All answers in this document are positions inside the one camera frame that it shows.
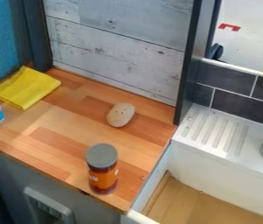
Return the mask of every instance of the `white grout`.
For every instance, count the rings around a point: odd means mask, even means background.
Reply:
[[[226,90],[226,89],[223,89],[223,88],[220,88],[220,87],[213,87],[213,86],[209,86],[209,85],[206,85],[206,84],[203,84],[203,83],[200,83],[200,82],[197,82],[198,85],[202,85],[202,86],[205,86],[205,87],[208,87],[208,88],[214,88],[214,90],[221,90],[221,91],[225,91],[227,93],[230,93],[230,94],[234,94],[234,95],[240,95],[240,96],[243,96],[243,97],[246,97],[246,98],[250,98],[250,99],[253,99],[253,100],[256,100],[256,101],[259,101],[259,102],[263,102],[263,100],[261,99],[258,99],[258,98],[253,98],[249,95],[245,95],[245,94],[238,94],[238,93],[235,93],[235,92],[232,92],[232,91],[229,91],[229,90]]]
[[[210,106],[209,106],[210,108],[212,108],[212,104],[213,104],[213,101],[214,101],[215,91],[216,91],[216,88],[213,88],[212,96],[211,96],[211,100],[210,100]]]
[[[255,86],[257,85],[258,78],[259,78],[259,76],[257,75],[256,78],[254,79],[252,91],[251,91],[251,94],[249,95],[250,97],[253,97],[253,91],[255,89]]]

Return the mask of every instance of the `wooden surface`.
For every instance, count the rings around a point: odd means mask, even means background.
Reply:
[[[0,152],[121,212],[129,210],[176,129],[174,108],[58,69],[48,74],[62,85],[26,111],[2,103]],[[132,103],[136,113],[116,129],[106,114],[118,102]],[[87,182],[85,152],[100,143],[119,152],[119,185],[106,196],[94,194]]]
[[[263,224],[263,217],[186,186],[168,173],[143,214],[162,224]]]
[[[175,106],[184,52],[47,17],[54,65]]]

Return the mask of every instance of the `orange jar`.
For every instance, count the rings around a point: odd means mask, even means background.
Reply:
[[[106,143],[96,144],[86,154],[89,185],[98,194],[112,193],[118,184],[118,152]]]

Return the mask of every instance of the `whitewashed wood panel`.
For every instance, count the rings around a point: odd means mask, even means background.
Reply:
[[[121,83],[121,82],[119,82],[117,80],[113,80],[113,79],[110,79],[108,77],[104,77],[104,76],[102,76],[100,74],[91,73],[91,72],[82,70],[80,68],[77,68],[75,66],[69,66],[69,65],[64,64],[62,62],[59,62],[57,60],[53,61],[53,65],[55,67],[64,69],[66,71],[70,71],[70,72],[75,73],[75,74],[80,74],[82,76],[86,76],[86,77],[88,77],[88,78],[90,78],[92,80],[100,81],[100,82],[106,83],[106,84],[108,84],[110,86],[118,87],[118,88],[124,89],[126,91],[135,93],[137,95],[145,96],[145,97],[153,99],[155,101],[163,102],[165,104],[169,104],[169,105],[174,106],[174,107],[176,106],[176,100],[171,100],[171,99],[163,97],[163,96],[161,96],[159,94],[152,94],[152,93],[150,93],[148,91],[145,91],[143,89],[140,89],[140,88],[137,88],[137,87],[132,87],[132,86],[130,86],[128,84]]]
[[[69,20],[80,21],[80,0],[44,0],[45,14]]]
[[[61,19],[47,20],[54,59],[154,95],[176,100],[183,52]]]
[[[183,51],[193,0],[44,0],[46,15]]]

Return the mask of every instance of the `wooden countertop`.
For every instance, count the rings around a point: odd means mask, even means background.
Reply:
[[[126,212],[176,130],[174,108],[55,68],[48,74],[62,85],[26,111],[1,104],[0,152]],[[136,109],[119,129],[106,122],[117,102],[131,102]],[[99,143],[119,152],[118,188],[104,196],[90,190],[85,162],[87,148]]]

